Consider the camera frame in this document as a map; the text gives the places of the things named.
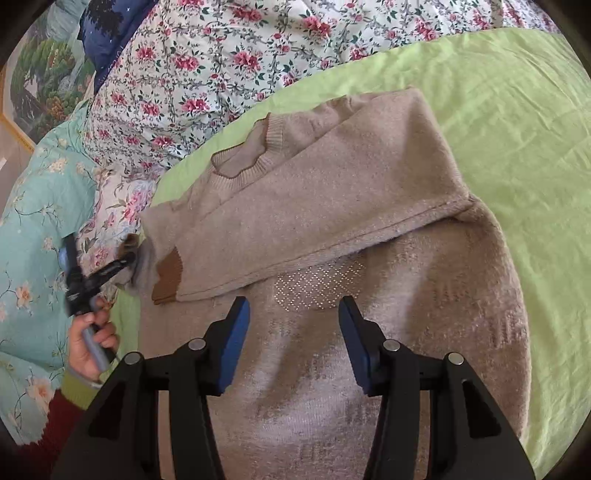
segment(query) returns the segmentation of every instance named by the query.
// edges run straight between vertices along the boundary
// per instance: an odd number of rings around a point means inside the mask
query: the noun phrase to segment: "sweater sleeve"
[[[41,439],[21,446],[18,451],[20,463],[32,470],[33,478],[49,479],[66,440],[97,392],[65,373],[61,389],[56,391],[49,403],[47,424]]]

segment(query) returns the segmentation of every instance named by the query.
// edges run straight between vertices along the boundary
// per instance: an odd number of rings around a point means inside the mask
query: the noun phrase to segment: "knit sweater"
[[[229,480],[362,477],[379,399],[355,384],[340,334],[348,294],[415,352],[464,354],[521,432],[530,357],[518,277],[416,89],[271,114],[142,224],[144,355],[202,336],[236,295],[251,303],[234,383],[210,401]]]

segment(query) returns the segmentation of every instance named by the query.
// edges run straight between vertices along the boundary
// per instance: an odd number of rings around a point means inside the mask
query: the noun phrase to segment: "handle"
[[[96,366],[101,372],[106,372],[113,360],[115,360],[115,352],[110,348],[103,348],[94,341],[96,332],[100,331],[100,327],[94,323],[85,328],[82,332],[82,338],[86,344],[86,348],[94,359]]]

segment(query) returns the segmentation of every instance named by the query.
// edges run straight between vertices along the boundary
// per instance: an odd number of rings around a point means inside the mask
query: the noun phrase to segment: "painting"
[[[23,36],[0,76],[2,122],[29,150],[92,91],[95,68],[78,40],[89,1],[56,0]]]

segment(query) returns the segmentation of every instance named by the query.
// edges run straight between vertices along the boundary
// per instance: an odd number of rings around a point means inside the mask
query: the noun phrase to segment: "finger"
[[[101,342],[100,345],[104,348],[112,348],[114,351],[117,351],[119,348],[119,335],[111,335],[107,340]]]
[[[94,318],[95,315],[93,313],[87,313],[86,315],[75,317],[70,326],[70,342],[83,342],[82,332],[92,324]]]
[[[104,327],[101,328],[101,330],[99,330],[98,332],[95,333],[93,340],[96,343],[101,343],[101,342],[107,340],[107,338],[110,337],[111,335],[114,335],[115,332],[116,332],[115,325],[113,325],[111,322],[106,323],[104,325]]]
[[[99,310],[95,312],[95,324],[99,327],[102,327],[105,323],[109,321],[110,314],[106,310]]]

